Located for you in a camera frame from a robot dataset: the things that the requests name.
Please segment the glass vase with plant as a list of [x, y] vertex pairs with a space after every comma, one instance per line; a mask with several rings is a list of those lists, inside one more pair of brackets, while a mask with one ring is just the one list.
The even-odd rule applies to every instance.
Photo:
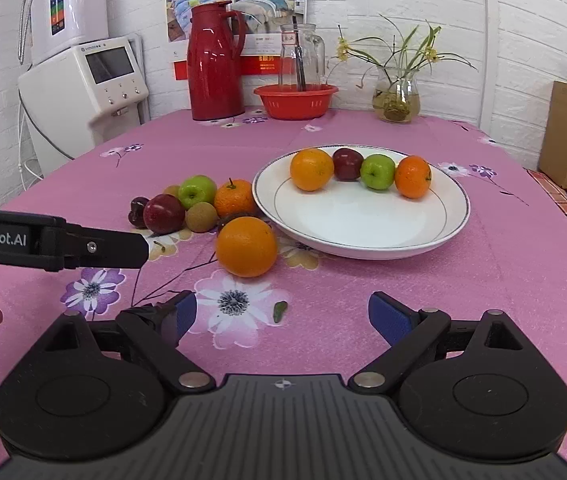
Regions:
[[405, 32], [387, 15], [382, 14], [380, 18], [384, 26], [390, 28], [390, 37], [372, 32], [349, 38], [339, 28], [337, 45], [330, 59], [335, 67], [351, 60], [365, 64], [356, 88], [361, 90], [369, 77], [376, 78], [371, 107], [377, 118], [392, 124], [409, 124], [421, 111], [417, 76], [423, 70], [432, 70], [434, 65], [444, 62], [469, 68], [474, 65], [456, 52], [437, 48], [442, 32], [440, 25], [415, 25]]

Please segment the brown longan back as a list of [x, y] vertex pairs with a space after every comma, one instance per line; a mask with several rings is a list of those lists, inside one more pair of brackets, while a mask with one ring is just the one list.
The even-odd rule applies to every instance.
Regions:
[[170, 185], [163, 191], [164, 194], [170, 194], [174, 197], [178, 197], [178, 192], [180, 192], [180, 187], [178, 185]]

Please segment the large green apple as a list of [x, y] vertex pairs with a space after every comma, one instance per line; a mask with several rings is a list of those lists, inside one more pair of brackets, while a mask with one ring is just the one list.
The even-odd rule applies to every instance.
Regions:
[[177, 197], [185, 209], [190, 209], [201, 202], [212, 204], [217, 190], [218, 187], [211, 178], [197, 174], [180, 185]]

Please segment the small green apple on plate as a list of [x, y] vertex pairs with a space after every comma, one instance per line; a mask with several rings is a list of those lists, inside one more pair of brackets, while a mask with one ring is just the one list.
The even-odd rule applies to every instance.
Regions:
[[361, 164], [361, 180], [374, 191], [387, 191], [394, 182], [395, 162], [384, 154], [371, 154]]

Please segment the brown longan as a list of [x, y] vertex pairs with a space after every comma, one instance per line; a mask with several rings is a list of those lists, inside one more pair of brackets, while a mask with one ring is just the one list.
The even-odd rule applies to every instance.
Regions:
[[210, 232], [218, 225], [218, 212], [209, 202], [196, 203], [186, 211], [185, 223], [192, 232]]
[[180, 192], [180, 187], [178, 185], [170, 185], [163, 191], [164, 194], [170, 194], [174, 197], [178, 197], [178, 192]]

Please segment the mandarin with green stem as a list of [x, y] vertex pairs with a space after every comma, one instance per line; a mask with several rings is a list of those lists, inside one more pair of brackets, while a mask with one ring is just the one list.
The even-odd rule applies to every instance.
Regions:
[[216, 191], [213, 206], [221, 218], [232, 214], [256, 214], [252, 184], [246, 180], [228, 179]]

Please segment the clear glass pitcher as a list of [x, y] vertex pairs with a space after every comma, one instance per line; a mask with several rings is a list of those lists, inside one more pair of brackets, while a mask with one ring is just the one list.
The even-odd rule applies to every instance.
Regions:
[[282, 52], [278, 86], [283, 91], [318, 90], [325, 76], [325, 43], [315, 24], [280, 26]]

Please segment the white ceramic plate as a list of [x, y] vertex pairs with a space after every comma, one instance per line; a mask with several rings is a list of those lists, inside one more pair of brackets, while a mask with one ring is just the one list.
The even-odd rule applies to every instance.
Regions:
[[337, 179], [304, 192], [290, 177], [294, 155], [279, 156], [256, 174], [253, 198], [274, 226], [320, 252], [358, 260], [413, 257], [444, 245], [470, 219], [466, 191], [440, 168], [431, 168], [431, 186], [419, 200], [394, 186], [372, 191], [361, 181]]

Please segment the mandarin with speckled skin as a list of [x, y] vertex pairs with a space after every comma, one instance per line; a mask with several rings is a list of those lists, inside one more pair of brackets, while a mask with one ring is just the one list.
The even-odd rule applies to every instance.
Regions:
[[428, 162], [416, 155], [403, 158], [395, 169], [394, 183], [398, 193], [411, 200], [419, 200], [429, 191], [432, 180]]

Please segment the white water purifier unit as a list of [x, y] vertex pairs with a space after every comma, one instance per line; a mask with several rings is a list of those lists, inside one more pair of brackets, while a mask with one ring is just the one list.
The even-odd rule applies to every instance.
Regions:
[[67, 48], [109, 37], [107, 0], [33, 0], [34, 65]]

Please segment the dark plum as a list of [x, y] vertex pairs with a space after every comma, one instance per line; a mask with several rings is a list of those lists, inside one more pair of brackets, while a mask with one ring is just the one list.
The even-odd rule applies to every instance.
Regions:
[[148, 198], [142, 196], [137, 196], [131, 200], [130, 211], [128, 211], [127, 219], [135, 229], [146, 229], [144, 211], [148, 202]]
[[248, 212], [240, 211], [236, 212], [236, 214], [229, 214], [228, 216], [221, 218], [218, 220], [218, 233], [221, 233], [221, 230], [227, 226], [229, 222], [232, 222], [239, 218], [253, 218], [253, 214], [248, 214]]

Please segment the red plastic basket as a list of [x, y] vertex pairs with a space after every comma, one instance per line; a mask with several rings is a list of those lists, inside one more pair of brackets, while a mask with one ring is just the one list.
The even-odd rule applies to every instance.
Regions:
[[336, 86], [322, 84], [317, 89], [299, 91], [290, 86], [267, 84], [255, 88], [253, 93], [262, 101], [268, 116], [278, 120], [315, 119], [327, 113], [332, 97], [339, 91]]

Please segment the large orange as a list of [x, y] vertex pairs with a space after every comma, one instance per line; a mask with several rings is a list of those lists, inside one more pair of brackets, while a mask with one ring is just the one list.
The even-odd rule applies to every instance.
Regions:
[[323, 188], [332, 178], [332, 157], [319, 148], [298, 151], [290, 162], [290, 178], [304, 192], [315, 192]]
[[218, 263], [239, 278], [257, 278], [268, 272], [278, 256], [277, 238], [263, 220], [239, 217], [225, 224], [215, 244]]

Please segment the red thermos jug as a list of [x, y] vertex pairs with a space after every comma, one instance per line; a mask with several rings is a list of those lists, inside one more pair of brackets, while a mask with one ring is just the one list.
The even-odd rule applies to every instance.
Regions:
[[192, 119], [223, 119], [244, 112], [240, 57], [246, 42], [244, 16], [229, 10], [229, 0], [192, 10], [187, 50], [187, 80]]

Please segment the black straw in pitcher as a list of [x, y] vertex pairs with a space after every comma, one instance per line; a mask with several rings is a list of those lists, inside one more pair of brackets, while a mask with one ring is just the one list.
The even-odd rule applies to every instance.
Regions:
[[293, 15], [292, 17], [292, 28], [293, 28], [293, 35], [294, 35], [294, 63], [295, 63], [295, 78], [297, 78], [297, 90], [299, 91], [306, 91], [306, 78], [305, 78], [305, 70], [304, 70], [304, 61], [303, 61], [303, 47], [301, 41], [301, 32], [299, 23], [297, 22], [297, 17]]

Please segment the white water dispenser machine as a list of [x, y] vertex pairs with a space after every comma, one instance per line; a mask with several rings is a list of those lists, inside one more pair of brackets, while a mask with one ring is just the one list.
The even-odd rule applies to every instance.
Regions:
[[18, 78], [38, 166], [44, 176], [150, 119], [140, 38], [79, 44]]

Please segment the large red apple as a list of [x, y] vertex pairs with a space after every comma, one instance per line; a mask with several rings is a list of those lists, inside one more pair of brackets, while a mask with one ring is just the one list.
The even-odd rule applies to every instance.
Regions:
[[159, 194], [146, 203], [144, 222], [146, 228], [157, 235], [179, 231], [185, 222], [186, 209], [171, 194]]

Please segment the small red apple on plate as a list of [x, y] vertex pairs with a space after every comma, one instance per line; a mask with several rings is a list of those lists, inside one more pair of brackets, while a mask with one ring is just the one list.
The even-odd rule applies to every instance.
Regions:
[[361, 177], [364, 156], [353, 148], [339, 148], [332, 154], [334, 177], [339, 181], [352, 182]]

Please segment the brown longan front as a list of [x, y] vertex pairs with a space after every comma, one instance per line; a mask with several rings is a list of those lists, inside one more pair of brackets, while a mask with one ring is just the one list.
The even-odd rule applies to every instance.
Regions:
[[185, 223], [192, 232], [210, 232], [218, 225], [218, 212], [209, 202], [196, 203], [186, 211]]

